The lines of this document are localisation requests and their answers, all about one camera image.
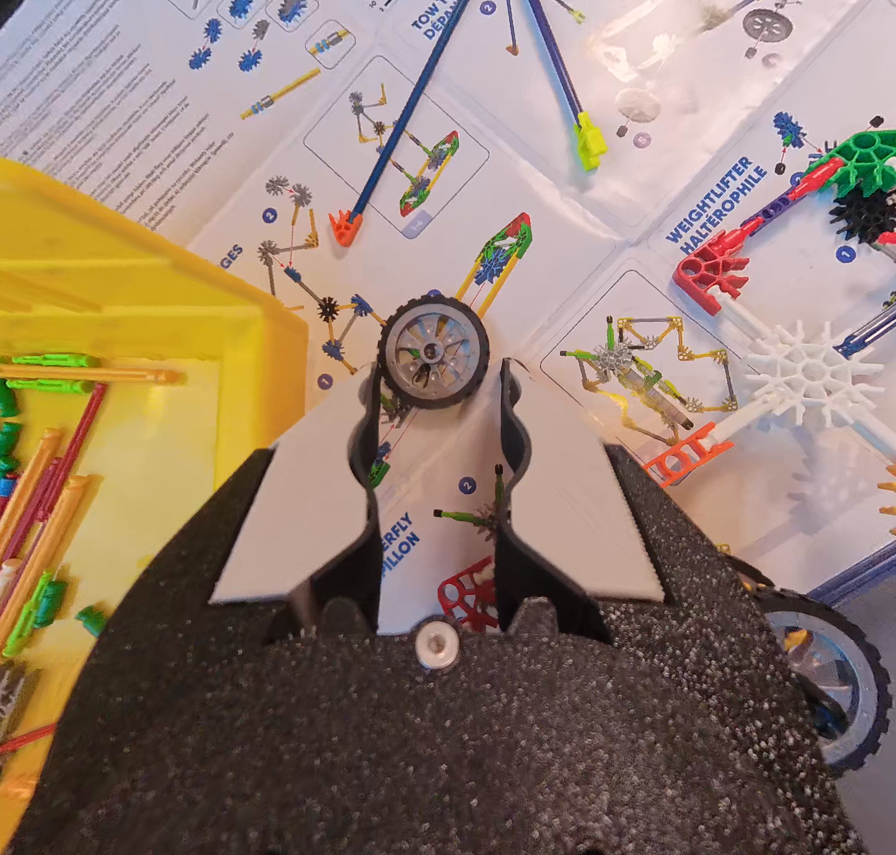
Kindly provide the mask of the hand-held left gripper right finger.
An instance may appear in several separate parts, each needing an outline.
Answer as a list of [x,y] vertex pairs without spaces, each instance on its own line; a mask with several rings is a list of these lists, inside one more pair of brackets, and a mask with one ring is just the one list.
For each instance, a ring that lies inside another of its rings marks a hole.
[[663,603],[663,585],[604,445],[581,406],[502,366],[500,437],[511,480],[497,513],[497,609],[529,598],[562,632],[604,632],[599,602]]

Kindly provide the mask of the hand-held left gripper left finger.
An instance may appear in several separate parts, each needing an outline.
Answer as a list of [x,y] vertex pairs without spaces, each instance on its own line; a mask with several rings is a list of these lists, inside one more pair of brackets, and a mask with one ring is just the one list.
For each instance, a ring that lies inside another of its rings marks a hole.
[[379,373],[356,373],[276,439],[212,604],[292,602],[309,627],[342,598],[376,631],[383,556],[368,473],[380,386]]

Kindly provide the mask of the colourful rod and connector model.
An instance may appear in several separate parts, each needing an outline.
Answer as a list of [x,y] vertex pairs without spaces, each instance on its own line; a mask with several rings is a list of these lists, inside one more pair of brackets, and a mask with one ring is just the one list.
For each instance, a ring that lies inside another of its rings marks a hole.
[[[876,189],[894,193],[894,129],[877,117],[842,142],[812,147],[807,168],[775,196],[759,163],[732,157],[720,181],[705,176],[702,188],[685,190],[688,199],[675,203],[685,217],[667,238],[682,252],[671,276],[675,293],[733,346],[746,393],[730,413],[667,446],[644,468],[671,493],[730,453],[736,440],[757,445],[760,432],[789,429],[810,463],[794,479],[813,493],[790,493],[792,517],[756,539],[748,563],[773,558],[799,592],[835,605],[894,575],[894,541],[871,549],[865,537],[874,520],[858,519],[855,506],[871,496],[876,472],[889,474],[879,491],[894,494],[894,343],[885,347],[887,361],[871,359],[874,346],[894,333],[894,294],[867,322],[848,329],[822,318],[840,279],[819,274],[812,282],[817,262],[798,266],[796,257],[784,256],[784,245],[808,253],[797,239],[807,227],[792,222],[780,227],[776,250],[768,252],[764,301],[746,298],[744,289],[756,235],[797,205],[822,200],[831,211],[857,186],[867,196]],[[839,251],[863,245],[894,259],[894,233],[874,245],[834,234]]]

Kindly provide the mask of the pile of toy rods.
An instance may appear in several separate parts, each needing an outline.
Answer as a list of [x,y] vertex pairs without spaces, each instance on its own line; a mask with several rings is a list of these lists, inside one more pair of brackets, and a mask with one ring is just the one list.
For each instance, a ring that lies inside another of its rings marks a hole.
[[169,368],[107,367],[77,353],[31,354],[2,363],[11,389],[84,394],[88,400],[68,442],[50,428],[16,480],[2,516],[2,763],[7,756],[53,733],[48,725],[18,737],[12,726],[26,696],[28,669],[18,661],[34,632],[51,625],[67,583],[57,578],[57,553],[69,534],[89,478],[74,473],[110,385],[175,384]]

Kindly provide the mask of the white instruction sheet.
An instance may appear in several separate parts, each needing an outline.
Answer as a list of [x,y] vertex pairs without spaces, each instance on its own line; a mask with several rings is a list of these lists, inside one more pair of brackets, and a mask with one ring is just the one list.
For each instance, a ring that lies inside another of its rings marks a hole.
[[[411,20],[406,1],[392,21],[364,21],[350,0],[24,0],[2,26],[2,153],[81,189],[91,198],[176,240],[260,288],[264,268],[250,269],[250,246],[262,236],[286,245],[286,186],[265,195],[263,171],[286,173],[315,193],[318,229],[325,209],[349,201],[374,164],[376,141],[350,143],[349,89],[370,99],[381,80],[387,101],[374,119],[398,115],[423,64],[423,19]],[[735,385],[745,397],[745,340],[706,314],[667,277],[679,249],[730,229],[759,208],[772,182],[771,110],[790,109],[811,121],[815,142],[845,138],[870,111],[870,93],[882,96],[894,121],[894,4],[890,0],[805,0],[789,45],[770,49],[771,68],[747,68],[736,58],[735,24],[702,40],[679,44],[658,65],[641,70],[647,31],[637,25],[613,36],[586,27],[563,32],[561,44],[574,74],[601,117],[612,115],[623,91],[643,90],[658,100],[651,121],[635,122],[628,139],[611,144],[597,179],[580,177],[574,159],[561,159],[559,109],[548,106],[550,84],[531,52],[506,60],[497,54],[498,18],[487,18],[478,0],[462,22],[442,70],[414,116],[422,139],[460,122],[461,153],[448,184],[426,208],[430,226],[399,219],[397,171],[367,210],[368,232],[350,251],[331,244],[286,251],[277,258],[335,294],[369,295],[376,307],[396,308],[427,286],[460,282],[476,247],[505,215],[526,210],[534,244],[529,264],[499,299],[490,323],[493,360],[537,354],[539,369],[605,424],[637,456],[662,448],[623,430],[603,397],[574,391],[575,366],[555,353],[597,340],[599,311],[683,306],[686,328],[702,344],[728,337]],[[237,46],[248,47],[249,28],[272,28],[259,72],[231,69]],[[266,121],[240,121],[250,96],[285,84],[320,66],[312,92],[286,99]],[[874,84],[863,104],[859,85]],[[868,245],[854,245],[855,270],[835,266],[835,233],[823,232],[830,191],[807,199],[777,232],[750,241],[741,253],[755,258],[756,286],[747,292],[769,322],[833,330],[858,321],[875,298],[891,288],[894,271]],[[875,511],[887,496],[872,488],[883,458],[845,428],[822,432],[807,413],[808,431],[792,427],[792,414],[757,420],[736,439],[733,456],[715,461],[697,478],[673,486],[682,508],[735,554],[770,571],[786,587],[827,592],[847,573],[869,562],[884,545],[883,519]]]

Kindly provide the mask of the yellow plastic bin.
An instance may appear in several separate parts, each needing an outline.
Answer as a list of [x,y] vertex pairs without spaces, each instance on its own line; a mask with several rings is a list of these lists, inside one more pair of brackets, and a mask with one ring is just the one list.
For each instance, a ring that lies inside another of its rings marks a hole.
[[245,458],[306,411],[308,325],[273,296],[31,168],[2,160],[2,362],[84,355],[107,383],[64,469],[52,555],[43,522],[15,536],[99,384],[2,385],[2,644],[42,574],[66,583],[54,622],[14,659],[24,689],[2,738],[60,719],[95,639],[167,542]]

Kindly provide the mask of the blue rods with orange connector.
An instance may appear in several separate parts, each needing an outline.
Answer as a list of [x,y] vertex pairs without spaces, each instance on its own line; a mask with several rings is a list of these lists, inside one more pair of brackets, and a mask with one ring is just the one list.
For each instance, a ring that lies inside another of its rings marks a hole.
[[[363,224],[364,210],[375,193],[375,189],[385,173],[386,166],[389,164],[401,136],[406,132],[409,121],[417,109],[469,2],[470,0],[456,1],[454,9],[450,12],[448,20],[427,58],[427,62],[420,72],[420,76],[415,82],[409,98],[392,128],[389,139],[380,149],[377,162],[365,181],[364,188],[361,190],[354,207],[350,211],[339,211],[338,215],[331,214],[329,216],[333,235],[339,245],[350,247],[359,233]],[[591,121],[588,112],[581,104],[581,99],[576,92],[573,79],[559,49],[541,1],[527,0],[527,2],[573,117],[576,154],[583,170],[590,173],[599,167],[601,158],[608,151],[608,145],[603,133]]]

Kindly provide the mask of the black snowflake connector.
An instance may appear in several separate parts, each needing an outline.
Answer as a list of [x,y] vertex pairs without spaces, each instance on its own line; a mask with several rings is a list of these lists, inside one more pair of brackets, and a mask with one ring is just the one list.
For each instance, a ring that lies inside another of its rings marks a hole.
[[874,245],[882,235],[895,231],[895,195],[876,189],[867,196],[857,186],[836,198],[829,214],[835,233],[846,241]]

